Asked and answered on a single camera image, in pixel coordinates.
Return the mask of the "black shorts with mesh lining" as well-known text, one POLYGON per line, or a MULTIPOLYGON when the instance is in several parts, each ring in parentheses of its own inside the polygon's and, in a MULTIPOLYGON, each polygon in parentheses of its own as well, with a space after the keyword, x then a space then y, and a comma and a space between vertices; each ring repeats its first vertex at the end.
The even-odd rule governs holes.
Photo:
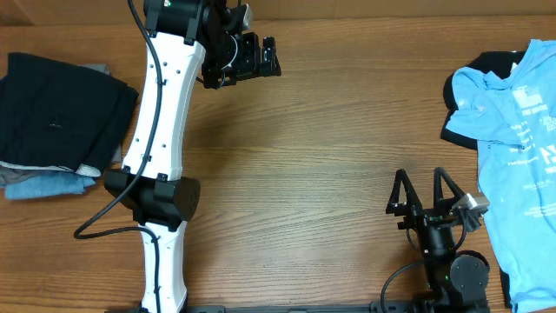
POLYGON ((1 163, 99 177, 128 131, 137 98, 102 71, 11 52, 1 88, 1 163))

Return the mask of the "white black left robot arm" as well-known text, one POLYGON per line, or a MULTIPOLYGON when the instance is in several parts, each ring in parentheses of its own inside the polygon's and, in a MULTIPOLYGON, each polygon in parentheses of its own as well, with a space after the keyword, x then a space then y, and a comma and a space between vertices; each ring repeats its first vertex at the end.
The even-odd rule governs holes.
POLYGON ((183 175, 183 137, 196 83, 220 90, 257 77, 278 77, 273 37, 251 31, 243 1, 147 1, 140 30, 147 69, 133 140, 104 186, 132 212, 142 236, 145 290, 139 312, 184 312, 184 237, 201 185, 183 175))

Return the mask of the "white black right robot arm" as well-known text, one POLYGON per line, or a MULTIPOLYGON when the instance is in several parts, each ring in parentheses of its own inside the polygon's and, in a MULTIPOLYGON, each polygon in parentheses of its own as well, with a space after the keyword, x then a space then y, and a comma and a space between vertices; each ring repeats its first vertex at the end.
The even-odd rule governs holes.
POLYGON ((390 283, 401 273, 421 266, 427 279, 427 291, 405 303, 400 312, 488 312, 486 287, 490 264, 474 250, 461 246, 467 235, 481 226, 480 218, 490 202, 482 193, 468 193, 439 167, 434 170, 433 207, 423 207, 408 174, 397 170, 387 202, 386 213, 400 216, 399 230, 417 240, 409 243, 421 254, 421 260, 396 270, 383 284, 380 310, 390 312, 386 294, 390 283))

